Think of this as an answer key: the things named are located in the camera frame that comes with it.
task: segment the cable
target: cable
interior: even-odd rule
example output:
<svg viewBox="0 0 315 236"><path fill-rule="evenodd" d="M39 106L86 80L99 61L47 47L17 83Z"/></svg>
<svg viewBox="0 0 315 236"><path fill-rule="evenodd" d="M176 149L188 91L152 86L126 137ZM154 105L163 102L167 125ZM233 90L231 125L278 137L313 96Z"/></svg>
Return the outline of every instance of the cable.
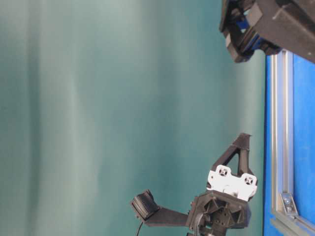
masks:
<svg viewBox="0 0 315 236"><path fill-rule="evenodd" d="M139 232L140 232L140 229L141 229L141 226L142 226L142 225L143 225L143 222L140 223L139 228L138 228L137 233L136 233L136 236L139 235Z"/></svg>

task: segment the screw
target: screw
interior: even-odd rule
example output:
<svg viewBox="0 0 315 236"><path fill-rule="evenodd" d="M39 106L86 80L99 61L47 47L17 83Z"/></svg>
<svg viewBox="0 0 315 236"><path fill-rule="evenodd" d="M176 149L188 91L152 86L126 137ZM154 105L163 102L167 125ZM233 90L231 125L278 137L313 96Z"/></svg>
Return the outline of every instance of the screw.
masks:
<svg viewBox="0 0 315 236"><path fill-rule="evenodd" d="M284 201L284 204L286 204L286 205L290 205L290 203L291 203L290 198L285 198L283 201Z"/></svg>

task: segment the blue surface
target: blue surface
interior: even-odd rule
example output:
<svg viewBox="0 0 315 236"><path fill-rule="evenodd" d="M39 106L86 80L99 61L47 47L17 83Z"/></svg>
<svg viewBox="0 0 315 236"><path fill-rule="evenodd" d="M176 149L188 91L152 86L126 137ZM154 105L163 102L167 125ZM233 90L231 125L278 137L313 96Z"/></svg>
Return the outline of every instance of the blue surface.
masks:
<svg viewBox="0 0 315 236"><path fill-rule="evenodd" d="M299 214L315 224L315 64L294 56L294 199ZM282 235L271 214L271 58L266 63L264 235Z"/></svg>
<svg viewBox="0 0 315 236"><path fill-rule="evenodd" d="M266 106L265 106L265 181L264 181L264 235L282 235L271 224L271 58L266 61Z"/></svg>
<svg viewBox="0 0 315 236"><path fill-rule="evenodd" d="M315 64L294 56L294 199L315 224Z"/></svg>

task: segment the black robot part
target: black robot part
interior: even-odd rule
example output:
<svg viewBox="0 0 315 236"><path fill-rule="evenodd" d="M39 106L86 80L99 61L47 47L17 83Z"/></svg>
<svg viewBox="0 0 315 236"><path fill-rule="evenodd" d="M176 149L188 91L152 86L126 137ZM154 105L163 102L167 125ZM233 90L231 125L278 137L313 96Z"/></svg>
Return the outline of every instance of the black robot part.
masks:
<svg viewBox="0 0 315 236"><path fill-rule="evenodd" d="M220 31L235 62L285 48L315 63L313 0L222 0Z"/></svg>
<svg viewBox="0 0 315 236"><path fill-rule="evenodd" d="M252 174L249 169L249 147L250 135L240 134L215 162L212 170L218 165L226 165L239 154L237 175ZM192 233L188 233L187 236L225 236L227 229L247 227L251 217L247 201L215 190L206 191L195 197L188 214L157 205L149 190L134 197L130 204L141 224L151 227L188 227Z"/></svg>

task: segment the green curtain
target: green curtain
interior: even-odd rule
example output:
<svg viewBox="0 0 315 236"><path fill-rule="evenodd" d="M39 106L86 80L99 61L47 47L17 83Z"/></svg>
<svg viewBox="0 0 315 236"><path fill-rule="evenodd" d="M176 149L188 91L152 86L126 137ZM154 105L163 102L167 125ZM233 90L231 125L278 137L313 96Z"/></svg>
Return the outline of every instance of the green curtain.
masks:
<svg viewBox="0 0 315 236"><path fill-rule="evenodd" d="M220 16L219 0L1 1L0 235L134 235L136 194L187 212L240 132L259 186L228 236L262 235L264 55L235 64Z"/></svg>

